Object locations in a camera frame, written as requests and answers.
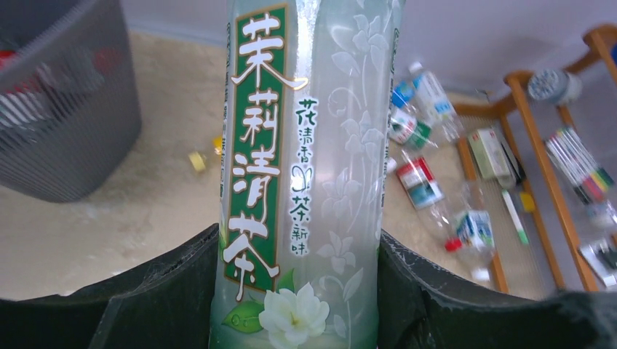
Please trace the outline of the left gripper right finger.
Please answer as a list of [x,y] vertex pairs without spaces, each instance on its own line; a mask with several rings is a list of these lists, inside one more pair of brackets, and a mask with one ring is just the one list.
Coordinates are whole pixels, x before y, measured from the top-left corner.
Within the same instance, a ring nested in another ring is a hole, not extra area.
[[461,278],[382,233],[379,348],[614,348],[616,294],[528,300]]

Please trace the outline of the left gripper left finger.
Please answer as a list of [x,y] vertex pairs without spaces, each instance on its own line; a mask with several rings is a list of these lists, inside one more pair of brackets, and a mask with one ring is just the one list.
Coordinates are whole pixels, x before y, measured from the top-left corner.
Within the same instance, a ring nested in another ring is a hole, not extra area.
[[117,276],[31,300],[1,300],[2,348],[206,348],[218,224]]

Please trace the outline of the green tea bottle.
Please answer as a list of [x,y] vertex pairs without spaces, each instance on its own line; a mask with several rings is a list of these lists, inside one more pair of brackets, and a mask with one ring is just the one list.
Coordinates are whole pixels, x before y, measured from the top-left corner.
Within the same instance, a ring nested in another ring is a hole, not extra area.
[[403,1],[229,1],[211,348],[376,348]]

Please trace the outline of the red label water bottle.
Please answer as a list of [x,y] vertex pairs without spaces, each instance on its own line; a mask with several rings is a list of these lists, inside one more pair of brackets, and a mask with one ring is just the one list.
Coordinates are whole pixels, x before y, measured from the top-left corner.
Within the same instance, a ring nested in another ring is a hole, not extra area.
[[1,135],[35,142],[54,126],[47,87],[38,71],[1,90]]

